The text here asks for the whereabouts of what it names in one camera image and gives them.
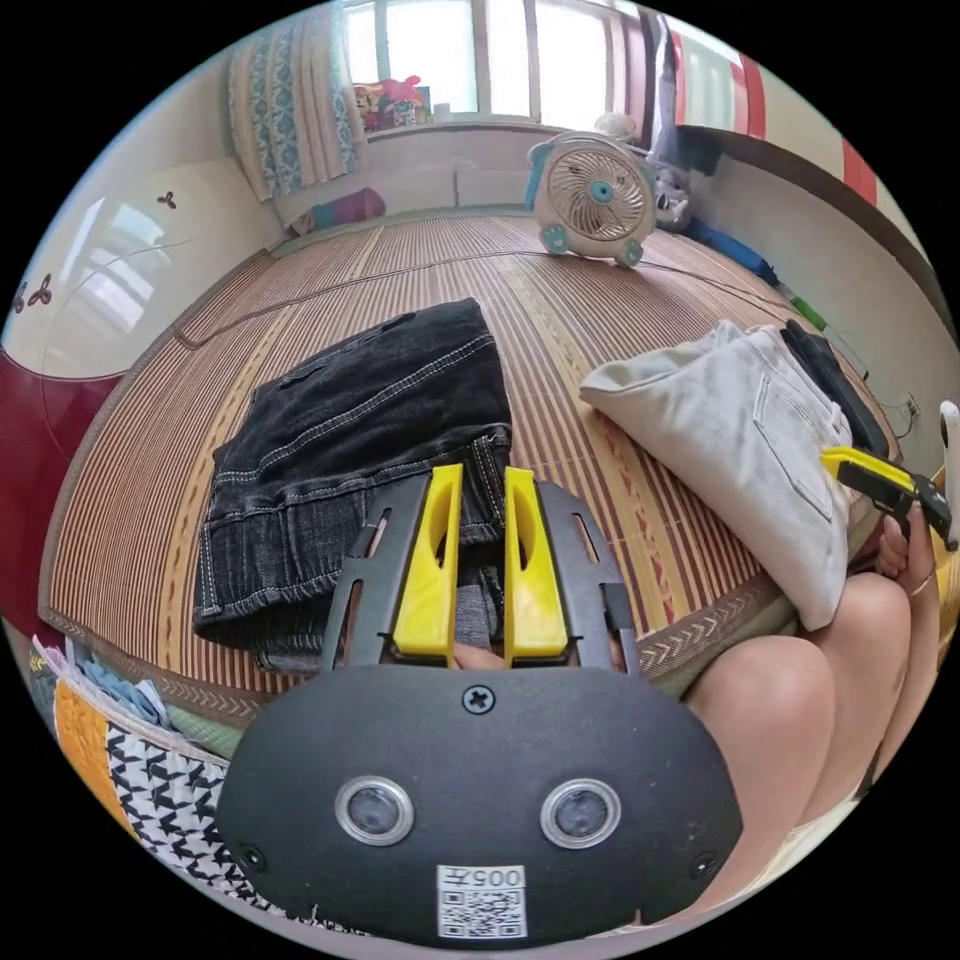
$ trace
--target black device housing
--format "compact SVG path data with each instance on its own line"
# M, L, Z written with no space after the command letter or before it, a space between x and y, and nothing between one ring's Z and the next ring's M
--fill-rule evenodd
M538 484L580 666L381 662L427 486L414 478L371 511L344 565L325 671L264 707L241 739L216 814L231 854L278 907L304 917L316 908L429 947L532 947L602 933L638 911L649 924L689 907L740 837L739 806L706 728L639 675L626 590L582 501ZM338 652L357 583L355 634ZM611 637L626 673L614 669ZM492 694L483 714L464 705L477 685ZM393 846L361 843L336 819L341 786L363 776L393 781L412 801L413 828ZM622 810L606 840L571 850L547 839L540 813L552 790L577 779L607 784ZM521 866L525 935L449 936L438 919L445 866Z

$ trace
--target camera lens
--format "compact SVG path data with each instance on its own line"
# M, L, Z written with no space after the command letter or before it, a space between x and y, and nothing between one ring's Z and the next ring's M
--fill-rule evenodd
M540 828L558 847L580 850L602 843L620 823L620 798L599 780L569 780L540 809Z
M358 777L344 784L335 803L343 830L371 846L399 843L413 829L413 803L406 791L384 777Z

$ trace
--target floor mat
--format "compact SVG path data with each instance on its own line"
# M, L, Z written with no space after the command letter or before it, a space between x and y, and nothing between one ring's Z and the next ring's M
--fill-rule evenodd
M470 296L501 350L512 462L592 509L630 590L648 676L696 662L780 599L724 524L578 390L598 364L701 337L723 317L750 327L771 322L771 309L793 310L682 237L655 233L630 271L548 257L532 220L494 217L377 227L258 262L216 310L152 349L64 484L41 585L45 619L125 676L153 680L167 701L248 723L298 680L193 633L213 450L258 384L383 319Z

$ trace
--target houndstooth fabric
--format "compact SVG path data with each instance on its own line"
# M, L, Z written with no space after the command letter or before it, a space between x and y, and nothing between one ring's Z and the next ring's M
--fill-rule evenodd
M226 766L158 747L114 724L107 731L107 762L123 812L159 860L274 916L363 935L329 920L293 917L253 889L214 822Z

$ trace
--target patterned curtain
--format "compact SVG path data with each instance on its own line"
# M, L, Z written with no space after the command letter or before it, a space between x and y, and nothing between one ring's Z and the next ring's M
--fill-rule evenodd
M312 7L237 47L227 99L234 146L259 200L367 165L342 0Z

